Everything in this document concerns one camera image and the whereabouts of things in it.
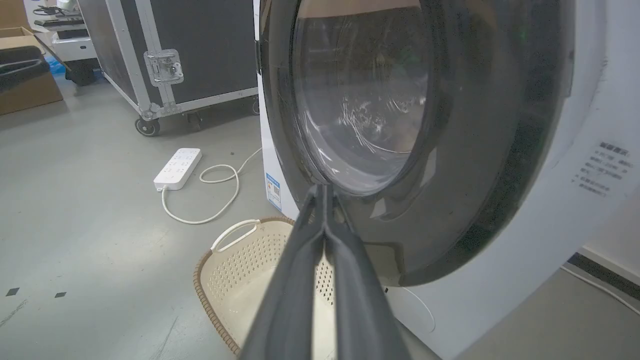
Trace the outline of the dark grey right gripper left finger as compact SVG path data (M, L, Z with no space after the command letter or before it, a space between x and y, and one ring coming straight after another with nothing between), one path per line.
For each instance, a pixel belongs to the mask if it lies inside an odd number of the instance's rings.
M316 267L323 255L322 186L312 186L238 360L313 360Z

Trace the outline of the round dark washing machine door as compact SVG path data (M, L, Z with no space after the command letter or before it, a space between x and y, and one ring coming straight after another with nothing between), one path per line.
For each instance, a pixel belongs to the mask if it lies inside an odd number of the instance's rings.
M387 283L477 258L551 141L573 0L258 0L260 74L301 208L331 185Z

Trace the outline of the black wheeled flight case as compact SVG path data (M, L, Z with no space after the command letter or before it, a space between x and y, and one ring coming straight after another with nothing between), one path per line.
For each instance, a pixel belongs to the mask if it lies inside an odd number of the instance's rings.
M160 119L252 99L260 114L254 0L77 0L105 79L137 112L137 132Z

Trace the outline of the brown cardboard box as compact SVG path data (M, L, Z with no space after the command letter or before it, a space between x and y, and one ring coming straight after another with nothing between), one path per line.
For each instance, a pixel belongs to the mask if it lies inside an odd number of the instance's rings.
M62 100L35 34L24 27L0 28L0 116Z

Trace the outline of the white washing machine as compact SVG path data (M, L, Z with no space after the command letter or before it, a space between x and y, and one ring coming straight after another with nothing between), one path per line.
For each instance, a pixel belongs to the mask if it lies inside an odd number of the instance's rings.
M395 318L441 359L457 358L508 316L640 187L640 0L573 3L555 127L515 215L476 258L428 284L389 284L371 262ZM266 196L296 219L302 207L276 180L258 0L253 9Z

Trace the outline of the cream perforated laundry basket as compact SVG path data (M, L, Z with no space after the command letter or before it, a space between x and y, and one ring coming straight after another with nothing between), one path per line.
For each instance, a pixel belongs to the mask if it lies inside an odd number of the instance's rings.
M195 266L193 284L206 315L233 355L240 355L294 221L246 219L222 232ZM334 268L315 269L312 360L337 360Z

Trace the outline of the white and black equipment cart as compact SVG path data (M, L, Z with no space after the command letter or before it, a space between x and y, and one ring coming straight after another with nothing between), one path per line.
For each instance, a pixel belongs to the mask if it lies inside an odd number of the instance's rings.
M49 53L64 66L65 79L77 86L93 84L98 55L79 0L23 0L27 22L49 37Z

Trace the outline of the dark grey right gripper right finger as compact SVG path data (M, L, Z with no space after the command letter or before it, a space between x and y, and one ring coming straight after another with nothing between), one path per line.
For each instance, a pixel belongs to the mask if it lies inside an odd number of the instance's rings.
M334 268L337 360L412 360L364 242L329 185L325 240Z

